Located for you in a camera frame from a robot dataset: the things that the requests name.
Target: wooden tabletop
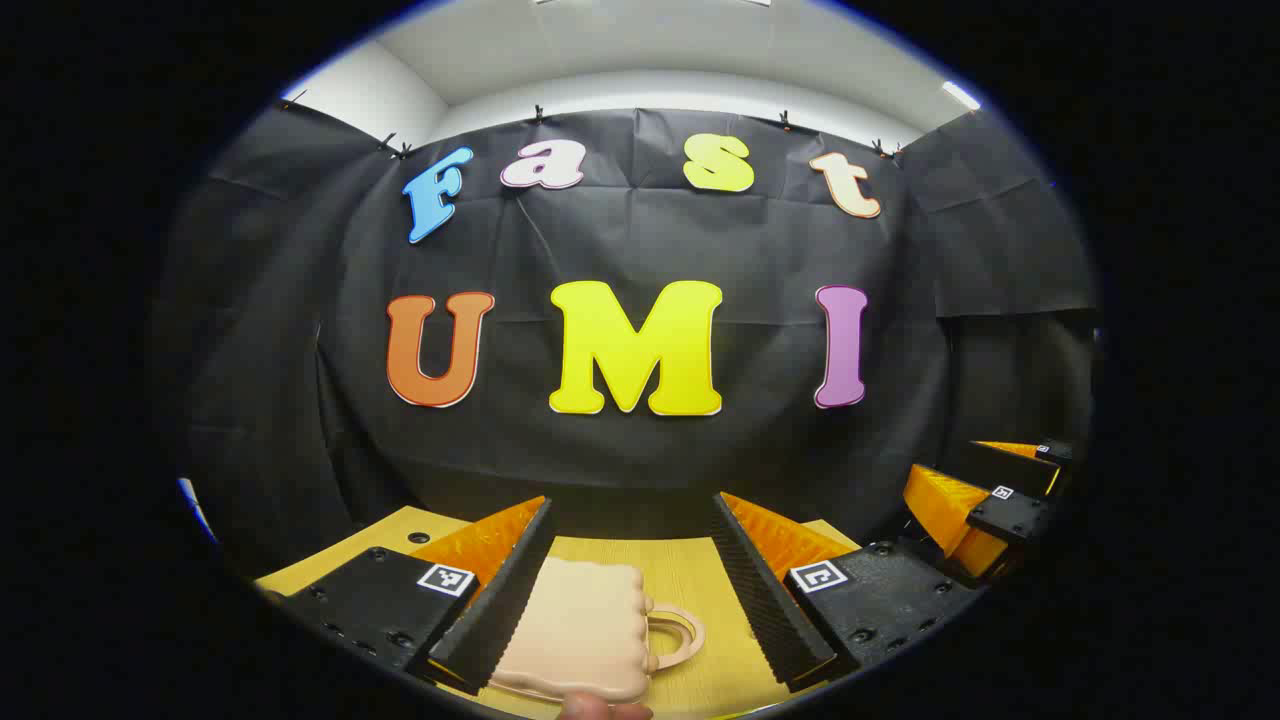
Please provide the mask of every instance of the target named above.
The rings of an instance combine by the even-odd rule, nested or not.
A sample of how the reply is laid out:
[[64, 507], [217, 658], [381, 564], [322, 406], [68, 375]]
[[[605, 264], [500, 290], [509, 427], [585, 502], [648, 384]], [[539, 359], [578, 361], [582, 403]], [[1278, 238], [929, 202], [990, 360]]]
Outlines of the wooden tabletop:
[[[435, 539], [467, 524], [465, 520], [425, 510], [402, 507], [306, 560], [260, 578], [257, 584], [264, 589], [293, 594], [371, 546], [408, 555], [424, 547], [408, 539], [411, 533], [426, 533]], [[859, 547], [824, 520], [804, 524], [851, 547]], [[653, 676], [643, 702], [653, 708], [657, 720], [726, 720], [813, 692], [826, 684], [790, 693], [786, 685], [773, 679], [709, 537], [672, 541], [557, 537], [550, 555], [563, 560], [639, 568], [644, 573], [645, 592], [654, 602], [684, 607], [705, 625], [707, 643], [698, 655]], [[667, 633], [652, 633], [650, 643], [658, 655], [676, 650], [676, 639]], [[559, 712], [557, 703], [497, 688], [484, 688], [479, 697], [451, 688], [443, 689], [534, 720], [553, 720]]]

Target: screw hole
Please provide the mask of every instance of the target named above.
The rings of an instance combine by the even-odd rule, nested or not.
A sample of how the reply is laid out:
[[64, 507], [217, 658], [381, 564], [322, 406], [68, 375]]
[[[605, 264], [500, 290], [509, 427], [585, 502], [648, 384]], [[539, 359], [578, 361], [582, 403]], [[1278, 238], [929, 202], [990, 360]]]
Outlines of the screw hole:
[[387, 633], [387, 642], [399, 647], [413, 647], [413, 638], [406, 633]]

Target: black cloth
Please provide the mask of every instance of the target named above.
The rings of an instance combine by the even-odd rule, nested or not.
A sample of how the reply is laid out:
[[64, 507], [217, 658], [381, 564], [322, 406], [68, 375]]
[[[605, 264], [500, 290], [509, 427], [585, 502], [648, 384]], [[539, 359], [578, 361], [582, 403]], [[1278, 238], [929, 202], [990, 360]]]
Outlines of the black cloth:
[[[690, 187], [682, 146], [699, 132], [748, 145], [746, 192]], [[580, 184], [500, 184], [521, 147], [549, 138], [588, 147]], [[534, 495], [556, 498], [563, 534], [700, 537], [723, 489], [856, 539], [900, 510], [910, 464], [936, 461], [946, 443], [1048, 430], [1082, 439], [1079, 328], [1089, 323], [1061, 313], [1093, 305], [1080, 238], [1059, 227], [1065, 209], [1043, 215], [1057, 201], [1025, 179], [1041, 176], [1024, 152], [968, 151], [997, 142], [989, 126], [952, 123], [908, 147], [900, 168], [826, 133], [637, 109], [508, 123], [396, 159], [332, 118], [276, 108], [179, 217], [154, 302], [156, 397], [214, 532], [250, 574], [403, 505], [475, 520]], [[456, 215], [410, 245], [404, 184], [461, 146], [475, 158], [449, 200]], [[836, 208], [808, 167], [823, 152], [867, 168], [879, 217]], [[968, 174], [931, 169], [956, 158]], [[1036, 199], [961, 200], [1007, 178]], [[989, 222], [948, 225], [959, 206]], [[1047, 268], [1052, 282], [1037, 277]], [[623, 414], [596, 372], [600, 414], [553, 413], [563, 320], [550, 292], [586, 279], [608, 283], [635, 327], [671, 282], [721, 287], [712, 359], [722, 411], [662, 418], [641, 402]], [[826, 360], [813, 295], [824, 284], [869, 299], [867, 396], [831, 410], [813, 401]], [[465, 291], [497, 299], [476, 384], [453, 407], [411, 406], [387, 380], [387, 304], [429, 295], [443, 305]], [[448, 366], [451, 334], [440, 307], [426, 320], [428, 374]]]

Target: hand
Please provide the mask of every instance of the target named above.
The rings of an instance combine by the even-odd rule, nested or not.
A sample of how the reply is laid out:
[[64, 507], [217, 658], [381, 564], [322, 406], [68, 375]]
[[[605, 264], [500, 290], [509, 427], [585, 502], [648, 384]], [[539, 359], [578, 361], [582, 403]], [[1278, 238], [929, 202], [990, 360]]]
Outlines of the hand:
[[649, 720], [653, 710], [643, 705], [614, 705], [585, 693], [568, 693], [556, 720]]

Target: beige pouch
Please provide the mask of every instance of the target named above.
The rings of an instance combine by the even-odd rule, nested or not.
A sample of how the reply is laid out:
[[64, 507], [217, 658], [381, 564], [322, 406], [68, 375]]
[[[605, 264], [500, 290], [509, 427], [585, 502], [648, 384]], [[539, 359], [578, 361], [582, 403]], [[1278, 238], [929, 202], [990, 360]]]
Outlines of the beige pouch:
[[[650, 629], [677, 634], [680, 648], [650, 655]], [[646, 596], [636, 568], [548, 557], [489, 684], [554, 702], [570, 692], [631, 702], [649, 689], [653, 673], [692, 657], [705, 637], [691, 614]]]

